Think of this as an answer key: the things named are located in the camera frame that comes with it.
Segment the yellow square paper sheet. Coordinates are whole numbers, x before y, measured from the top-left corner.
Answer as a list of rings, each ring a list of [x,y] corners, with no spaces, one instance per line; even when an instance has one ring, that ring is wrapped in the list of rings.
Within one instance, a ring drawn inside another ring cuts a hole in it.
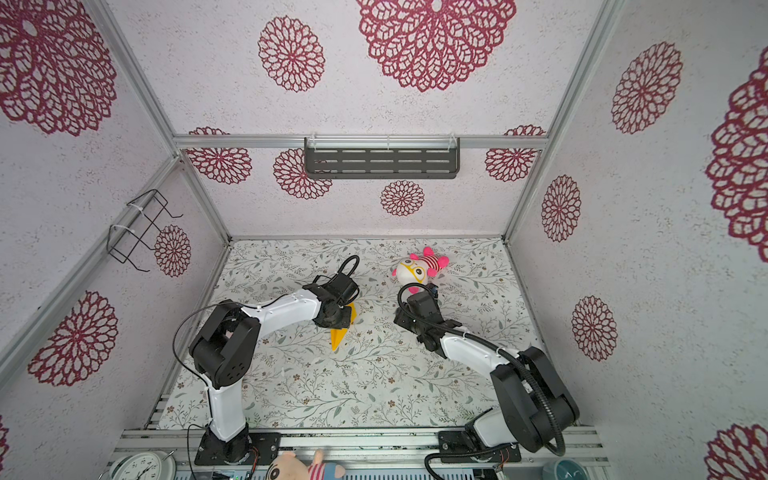
[[[341,309],[341,323],[330,330],[331,349],[336,352],[341,346],[349,328],[355,323],[357,310],[354,303],[349,303]]]

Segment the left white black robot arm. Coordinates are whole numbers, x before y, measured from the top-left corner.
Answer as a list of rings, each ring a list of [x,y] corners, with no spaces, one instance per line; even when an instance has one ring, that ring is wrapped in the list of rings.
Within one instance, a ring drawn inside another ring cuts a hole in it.
[[[295,323],[312,322],[330,331],[331,350],[335,352],[355,321],[354,301],[358,295],[355,286],[339,293],[312,286],[268,305],[248,306],[234,301],[216,304],[189,347],[195,369],[206,383],[213,436],[230,443],[247,431],[242,379],[261,337]]]

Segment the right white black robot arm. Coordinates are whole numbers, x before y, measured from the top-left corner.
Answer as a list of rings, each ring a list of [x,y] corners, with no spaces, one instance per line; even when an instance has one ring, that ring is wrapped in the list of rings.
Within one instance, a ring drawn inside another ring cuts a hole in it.
[[[579,408],[547,355],[537,347],[512,351],[443,317],[436,287],[416,283],[398,291],[394,323],[411,332],[427,351],[478,373],[493,386],[496,406],[466,426],[472,451],[503,444],[564,456],[564,431]]]

